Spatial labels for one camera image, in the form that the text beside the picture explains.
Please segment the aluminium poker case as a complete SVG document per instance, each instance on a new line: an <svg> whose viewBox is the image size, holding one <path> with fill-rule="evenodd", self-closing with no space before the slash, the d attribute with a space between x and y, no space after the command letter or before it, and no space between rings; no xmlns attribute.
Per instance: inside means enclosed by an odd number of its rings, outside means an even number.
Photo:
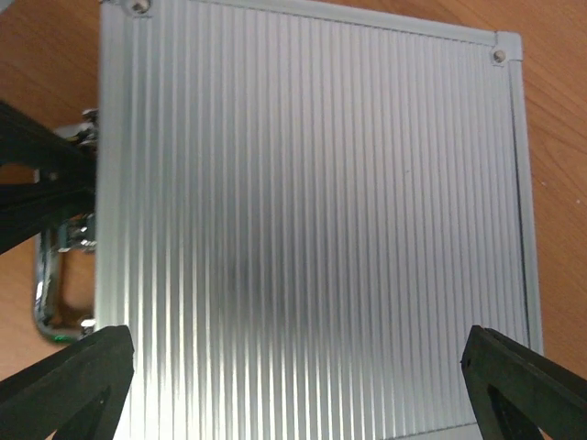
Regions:
<svg viewBox="0 0 587 440"><path fill-rule="evenodd" d="M119 439L477 439L543 347L519 34L312 1L100 5L94 314Z"/></svg>

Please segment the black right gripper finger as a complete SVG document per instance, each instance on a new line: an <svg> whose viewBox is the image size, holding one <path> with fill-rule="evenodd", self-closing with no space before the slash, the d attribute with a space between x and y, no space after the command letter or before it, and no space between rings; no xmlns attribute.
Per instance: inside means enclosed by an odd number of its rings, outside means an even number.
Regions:
<svg viewBox="0 0 587 440"><path fill-rule="evenodd" d="M1 252L66 220L91 213L95 193L70 183L1 185Z"/></svg>
<svg viewBox="0 0 587 440"><path fill-rule="evenodd" d="M1 163L55 172L68 181L94 188L96 158L41 123L1 102Z"/></svg>
<svg viewBox="0 0 587 440"><path fill-rule="evenodd" d="M105 327L1 381L3 439L112 439L134 375L125 325Z"/></svg>
<svg viewBox="0 0 587 440"><path fill-rule="evenodd" d="M586 380L492 328L471 328L461 358L484 439L584 439Z"/></svg>

